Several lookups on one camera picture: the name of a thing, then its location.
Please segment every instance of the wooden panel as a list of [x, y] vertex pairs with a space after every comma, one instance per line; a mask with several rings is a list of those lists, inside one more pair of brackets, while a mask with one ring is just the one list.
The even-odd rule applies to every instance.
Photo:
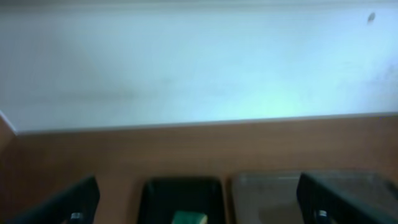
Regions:
[[0, 115], [0, 153], [14, 137], [14, 132]]
[[134, 223], [141, 187], [154, 175], [370, 169], [398, 181], [397, 161], [398, 116], [32, 134], [1, 158], [0, 215], [88, 174], [101, 191], [96, 223]]

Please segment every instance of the white panel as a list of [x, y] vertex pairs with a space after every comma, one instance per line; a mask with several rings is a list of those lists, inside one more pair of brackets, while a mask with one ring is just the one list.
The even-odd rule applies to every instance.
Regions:
[[398, 111], [397, 24], [393, 3], [3, 11], [0, 109], [18, 131]]

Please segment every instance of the green sponge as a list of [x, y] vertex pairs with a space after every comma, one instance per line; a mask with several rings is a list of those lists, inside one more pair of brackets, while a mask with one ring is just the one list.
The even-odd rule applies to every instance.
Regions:
[[207, 215], [197, 212], [177, 211], [172, 224], [207, 224]]

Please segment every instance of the black tray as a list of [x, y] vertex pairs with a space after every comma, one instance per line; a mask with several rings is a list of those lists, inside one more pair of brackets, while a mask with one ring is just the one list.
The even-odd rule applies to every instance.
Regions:
[[212, 177], [154, 178], [143, 189], [138, 224], [171, 224], [177, 210], [205, 213], [225, 224], [223, 191]]

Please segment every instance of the brown surface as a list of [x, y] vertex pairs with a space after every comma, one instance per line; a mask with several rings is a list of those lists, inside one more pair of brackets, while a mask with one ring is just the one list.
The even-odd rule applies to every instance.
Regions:
[[11, 142], [11, 139], [13, 139], [14, 136], [15, 135], [12, 132], [11, 128], [0, 116], [0, 153]]
[[0, 216], [88, 174], [101, 191], [96, 223], [135, 223], [141, 187], [153, 175], [339, 168], [397, 181], [397, 159], [398, 116], [19, 136], [1, 158]]

